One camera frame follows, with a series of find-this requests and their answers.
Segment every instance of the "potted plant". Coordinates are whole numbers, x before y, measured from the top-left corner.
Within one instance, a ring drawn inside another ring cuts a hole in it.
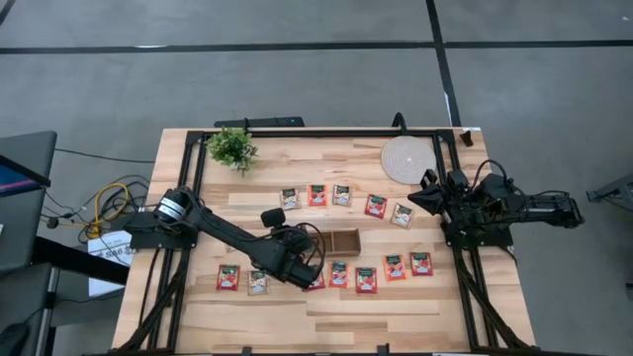
[[[257,155],[257,147],[252,144],[250,133],[244,129],[222,128],[205,142],[211,157],[222,165],[232,166],[244,176]]]

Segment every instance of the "red snack packet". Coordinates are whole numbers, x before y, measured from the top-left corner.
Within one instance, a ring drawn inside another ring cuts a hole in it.
[[[349,268],[345,262],[329,263],[329,286],[333,288],[347,288]]]
[[[220,265],[217,290],[237,291],[239,286],[239,266]]]
[[[356,293],[376,293],[378,284],[376,268],[356,267]]]
[[[382,219],[385,216],[387,208],[387,198],[370,194],[367,197],[367,205],[365,205],[365,214],[368,216]]]
[[[327,187],[322,184],[308,186],[308,205],[311,207],[327,206]]]
[[[412,252],[411,274],[413,276],[432,276],[431,254],[429,252]]]
[[[311,267],[314,269],[318,268],[318,266],[316,265],[312,265]],[[320,273],[318,274],[318,278],[316,278],[316,280],[312,284],[310,284],[310,286],[306,289],[306,292],[315,291],[323,288],[325,288],[325,279],[323,278],[323,271],[320,271]]]
[[[383,256],[383,266],[385,267],[385,279],[387,279],[387,281],[397,281],[407,278],[404,256]]]

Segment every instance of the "black aluminum frame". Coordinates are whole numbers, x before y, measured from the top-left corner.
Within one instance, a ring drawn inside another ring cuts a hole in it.
[[[455,135],[453,130],[450,129],[438,129],[438,130],[409,130],[407,128],[407,123],[402,114],[397,113],[394,121],[392,122],[392,128],[395,129],[386,129],[386,130],[305,130],[305,129],[294,129],[291,130],[256,130],[250,131],[248,121],[244,122],[245,129],[252,134],[254,138],[274,138],[274,137],[395,137],[402,134],[412,135],[418,137],[429,137],[433,142],[433,151],[437,160],[437,172],[439,179],[442,183],[446,180],[446,167],[444,163],[444,153],[442,152],[441,143],[445,142],[448,146],[448,153],[451,160],[451,167],[453,170],[460,169],[459,157],[457,154],[457,147],[455,144]],[[191,155],[193,151],[194,145],[197,143],[200,145],[200,149],[198,151],[196,170],[193,182],[193,192],[196,197],[199,196],[201,186],[202,186],[202,177],[204,174],[204,162],[206,158],[206,150],[202,147],[203,142],[213,135],[214,132],[200,132],[200,131],[189,131],[187,132],[186,142],[185,142],[185,150],[183,153],[182,164],[180,168],[180,176],[178,179],[178,185],[185,185],[187,181],[187,174],[189,171],[189,167],[191,164]],[[160,280],[158,284],[158,297],[161,296],[167,286],[169,275],[171,271],[171,265],[173,261],[173,249],[166,249],[165,255],[163,258],[163,265],[160,274]],[[184,249],[182,251],[181,259],[186,259],[188,261],[190,257],[190,249]],[[457,260],[463,259],[461,249],[453,249],[454,257]],[[482,267],[482,261],[477,248],[471,250],[471,261],[473,265],[473,271],[475,272],[475,283],[476,288],[481,291],[482,295],[488,300],[487,297],[487,289],[486,282],[484,280],[484,271]],[[460,297],[462,302],[462,308],[464,312],[464,320],[466,323],[466,330],[469,340],[469,346],[471,351],[475,352],[476,350],[483,350],[482,346],[479,344],[477,329],[475,326],[475,318],[473,315],[473,307],[471,305],[471,299],[469,295],[469,287],[466,283],[464,283],[461,279],[458,278]],[[185,292],[184,283],[178,288],[175,293],[175,297],[173,300],[173,309],[171,313],[170,325],[169,325],[169,333],[167,337],[167,346],[168,350],[174,350],[176,348],[176,341],[178,337],[178,325],[180,322],[180,313],[182,311],[182,303]],[[486,334],[489,341],[488,350],[496,350],[498,347],[497,344],[497,334],[495,332],[495,328],[493,326],[493,322],[490,317],[484,313],[484,321],[486,324]],[[160,319],[153,327],[151,334],[149,336],[148,350],[143,350],[143,352],[151,352],[151,349],[155,349],[159,352],[164,352],[164,348],[156,349],[156,343],[158,339],[158,329],[159,329]],[[389,346],[388,345],[378,345],[378,354],[389,354]],[[351,353],[350,355],[363,355],[361,353]]]

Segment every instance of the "white paper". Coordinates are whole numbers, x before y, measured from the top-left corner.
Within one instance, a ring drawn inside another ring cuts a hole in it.
[[[132,236],[125,231],[114,231],[106,233],[101,236],[101,238],[88,240],[88,253],[93,256],[105,258],[115,263],[130,266],[132,265],[132,259],[134,257],[134,254],[130,249],[131,239]],[[97,297],[106,293],[120,290],[123,287],[124,286],[116,283],[105,282],[96,278],[90,278],[88,280],[88,295],[90,296],[90,298]]]

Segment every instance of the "green plant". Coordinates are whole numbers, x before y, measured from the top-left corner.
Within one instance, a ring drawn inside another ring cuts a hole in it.
[[[222,128],[206,142],[207,150],[211,157],[226,166],[233,166],[237,171],[244,173],[250,169],[251,160],[257,155],[257,147],[252,144],[250,133],[244,129]]]

